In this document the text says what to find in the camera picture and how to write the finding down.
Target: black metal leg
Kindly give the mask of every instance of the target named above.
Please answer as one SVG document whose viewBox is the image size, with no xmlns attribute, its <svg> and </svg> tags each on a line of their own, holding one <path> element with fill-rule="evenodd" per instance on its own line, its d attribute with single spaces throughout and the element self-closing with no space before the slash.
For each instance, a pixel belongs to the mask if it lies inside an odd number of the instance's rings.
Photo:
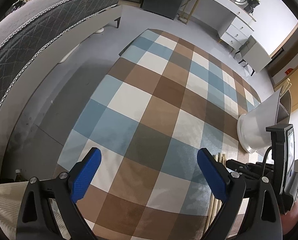
<svg viewBox="0 0 298 240">
<path fill-rule="evenodd" d="M 120 20 L 121 20 L 121 17 L 119 17 L 118 19 L 115 19 L 114 21 L 117 22 L 116 23 L 116 28 L 119 28 L 120 26 Z"/>
</svg>

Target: red object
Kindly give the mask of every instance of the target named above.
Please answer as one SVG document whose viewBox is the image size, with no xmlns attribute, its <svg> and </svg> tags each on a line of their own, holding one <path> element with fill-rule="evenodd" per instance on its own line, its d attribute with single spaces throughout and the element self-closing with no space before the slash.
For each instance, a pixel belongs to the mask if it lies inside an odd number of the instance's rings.
<svg viewBox="0 0 298 240">
<path fill-rule="evenodd" d="M 289 68 L 285 73 L 288 75 L 291 71 L 293 71 L 293 68 Z"/>
</svg>

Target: white drawer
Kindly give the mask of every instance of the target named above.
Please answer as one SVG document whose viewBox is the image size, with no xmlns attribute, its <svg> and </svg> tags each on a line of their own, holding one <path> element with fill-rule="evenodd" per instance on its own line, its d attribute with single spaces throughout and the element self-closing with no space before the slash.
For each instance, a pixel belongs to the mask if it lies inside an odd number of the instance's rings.
<svg viewBox="0 0 298 240">
<path fill-rule="evenodd" d="M 235 4 L 230 0 L 215 0 L 218 3 L 222 4 L 224 7 L 232 11 L 235 15 L 238 15 L 243 21 L 249 23 L 252 20 L 252 16 L 248 14 L 245 10 Z"/>
<path fill-rule="evenodd" d="M 239 41 L 240 44 L 244 44 L 248 40 L 248 38 L 233 25 L 229 26 L 227 33 Z"/>
<path fill-rule="evenodd" d="M 248 25 L 246 25 L 242 20 L 240 20 L 238 17 L 235 17 L 235 19 L 232 21 L 231 24 L 235 26 L 239 31 L 241 31 L 248 38 L 253 33 L 253 30 Z"/>
<path fill-rule="evenodd" d="M 241 47 L 241 43 L 228 33 L 224 33 L 220 38 L 236 50 Z"/>
</svg>

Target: gray floor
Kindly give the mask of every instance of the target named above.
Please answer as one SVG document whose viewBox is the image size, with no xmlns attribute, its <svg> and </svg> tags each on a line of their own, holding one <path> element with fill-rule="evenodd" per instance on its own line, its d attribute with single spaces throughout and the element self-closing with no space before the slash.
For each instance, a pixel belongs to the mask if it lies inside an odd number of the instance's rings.
<svg viewBox="0 0 298 240">
<path fill-rule="evenodd" d="M 48 75 L 28 102 L 10 139 L 2 167 L 3 178 L 14 178 L 15 169 L 25 177 L 51 178 L 62 147 L 89 97 L 119 57 L 119 52 L 144 30 L 160 29 L 181 37 L 212 54 L 242 76 L 265 100 L 273 93 L 265 70 L 252 77 L 217 43 L 214 32 L 190 21 L 187 25 L 123 6 L 120 27 L 115 23 L 94 34 Z"/>
</svg>

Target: bottle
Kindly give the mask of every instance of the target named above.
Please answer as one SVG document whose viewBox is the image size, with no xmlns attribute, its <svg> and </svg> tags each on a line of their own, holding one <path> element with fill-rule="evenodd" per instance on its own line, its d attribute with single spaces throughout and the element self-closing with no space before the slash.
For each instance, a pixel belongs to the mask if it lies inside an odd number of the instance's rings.
<svg viewBox="0 0 298 240">
<path fill-rule="evenodd" d="M 17 174 L 17 176 L 15 177 L 14 182 L 27 181 L 27 180 L 21 175 L 21 170 L 15 170 L 15 173 Z"/>
</svg>

